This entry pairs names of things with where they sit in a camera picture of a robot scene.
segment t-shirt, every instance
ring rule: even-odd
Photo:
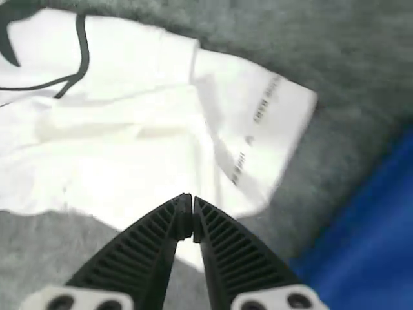
[[[253,215],[316,104],[255,63],[133,21],[43,9],[0,32],[0,209],[20,215],[123,230],[182,192]],[[201,269],[193,247],[177,256]]]

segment blue surface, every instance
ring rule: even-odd
[[[293,268],[333,310],[413,309],[413,129]]]

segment gray carpet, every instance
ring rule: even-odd
[[[241,220],[286,260],[311,246],[413,122],[411,0],[41,4],[136,19],[197,37],[204,48],[245,57],[319,94],[316,113],[271,206]],[[17,309],[25,295],[47,283],[63,283],[115,235],[91,218],[19,218],[0,212],[1,310]],[[177,262],[165,309],[208,309],[206,293],[203,275]]]

